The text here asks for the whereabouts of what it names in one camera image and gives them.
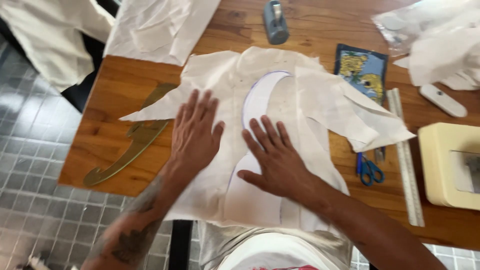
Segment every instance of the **person's left hand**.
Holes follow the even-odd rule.
[[[175,119],[172,153],[162,170],[181,171],[182,176],[187,175],[182,178],[191,179],[179,183],[185,186],[210,164],[220,148],[225,123],[219,122],[212,131],[218,99],[211,99],[211,96],[212,91],[208,90],[198,100],[199,91],[194,90],[188,102],[180,106]]]

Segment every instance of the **cream sewing machine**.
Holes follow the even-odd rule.
[[[436,123],[419,141],[428,200],[480,210],[480,127]]]

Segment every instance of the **white remote control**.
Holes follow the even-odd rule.
[[[420,94],[454,117],[467,116],[467,109],[433,85],[420,87]]]

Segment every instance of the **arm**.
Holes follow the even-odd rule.
[[[378,269],[439,269],[441,262],[406,228],[382,212],[332,188],[311,174],[293,148],[282,122],[262,116],[266,133],[255,119],[250,121],[258,142],[244,130],[248,147],[258,159],[262,175],[239,171],[245,181],[277,196],[295,200],[341,230]]]
[[[160,224],[192,179],[218,152],[224,123],[213,121],[218,99],[194,90],[182,104],[172,133],[172,154],[158,176],[107,228],[92,247],[82,270],[135,270],[147,254]]]

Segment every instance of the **plastic bag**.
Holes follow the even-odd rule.
[[[412,43],[424,35],[473,27],[461,19],[464,13],[480,7],[480,0],[423,0],[413,5],[372,16],[372,20],[387,40],[390,55],[410,52]],[[480,18],[470,16],[470,21]]]

